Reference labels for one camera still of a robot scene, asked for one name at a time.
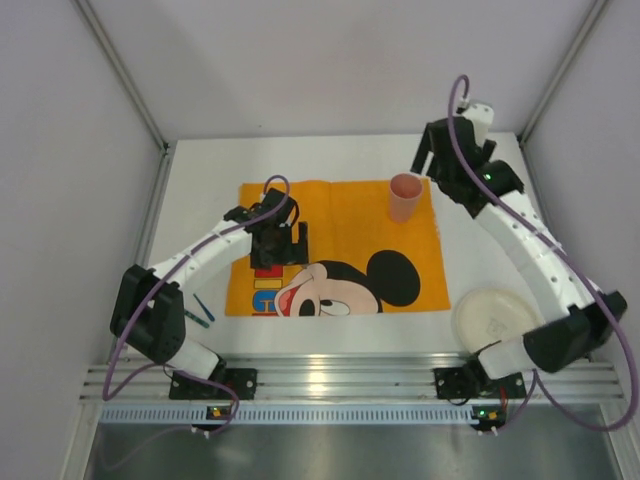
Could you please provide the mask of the pink plastic cup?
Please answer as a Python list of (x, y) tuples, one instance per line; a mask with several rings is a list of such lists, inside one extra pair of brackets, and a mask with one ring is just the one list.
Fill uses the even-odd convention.
[(410, 173), (395, 175), (389, 183), (389, 215), (395, 223), (406, 223), (413, 216), (423, 194), (423, 182)]

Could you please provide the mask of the orange Mickey Mouse placemat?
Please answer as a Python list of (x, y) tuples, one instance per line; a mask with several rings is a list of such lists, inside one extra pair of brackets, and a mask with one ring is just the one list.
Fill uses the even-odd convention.
[(303, 265), (231, 269), (226, 314), (334, 316), (450, 308), (438, 227), (428, 187), (409, 220), (389, 216), (386, 181), (303, 181), (291, 186), (308, 226)]

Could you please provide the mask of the blue metallic spoon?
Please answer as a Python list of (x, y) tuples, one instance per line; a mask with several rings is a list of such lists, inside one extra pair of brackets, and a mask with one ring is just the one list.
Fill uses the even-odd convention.
[(208, 321), (211, 322), (211, 323), (215, 322), (215, 316), (212, 314), (210, 309), (205, 305), (205, 303), (200, 299), (200, 297), (198, 295), (196, 295), (195, 293), (193, 294), (193, 297), (195, 298), (195, 300), (198, 303), (198, 305), (200, 306), (200, 308), (203, 310), (203, 312), (204, 312), (205, 316), (207, 317)]

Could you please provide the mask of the white round plate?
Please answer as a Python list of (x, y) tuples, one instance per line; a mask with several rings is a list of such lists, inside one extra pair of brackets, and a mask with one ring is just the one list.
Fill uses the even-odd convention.
[(452, 325), (463, 351), (476, 353), (543, 325), (533, 306), (513, 291), (483, 287), (465, 294), (452, 309)]

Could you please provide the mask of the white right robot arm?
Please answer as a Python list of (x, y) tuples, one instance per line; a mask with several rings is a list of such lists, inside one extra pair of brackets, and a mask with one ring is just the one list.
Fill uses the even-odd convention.
[(484, 380), (532, 369), (556, 373), (606, 343), (613, 333), (610, 322), (620, 320), (628, 305), (618, 291), (584, 286), (559, 259), (561, 247), (541, 241), (549, 231), (522, 180), (505, 161), (492, 157), (493, 117), (491, 106), (463, 101), (451, 119), (427, 123), (411, 170), (429, 177), (494, 238), (542, 316), (533, 330), (477, 350), (472, 370)]

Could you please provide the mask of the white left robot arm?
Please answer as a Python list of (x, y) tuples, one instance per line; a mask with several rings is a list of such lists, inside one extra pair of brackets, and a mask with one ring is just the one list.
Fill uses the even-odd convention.
[(249, 208), (229, 210), (213, 230), (184, 251), (152, 267), (133, 265), (122, 277), (110, 331), (157, 365), (212, 380), (223, 360), (188, 338), (184, 296), (247, 257), (254, 270), (302, 265), (309, 259), (308, 227), (298, 224), (297, 202), (271, 188)]

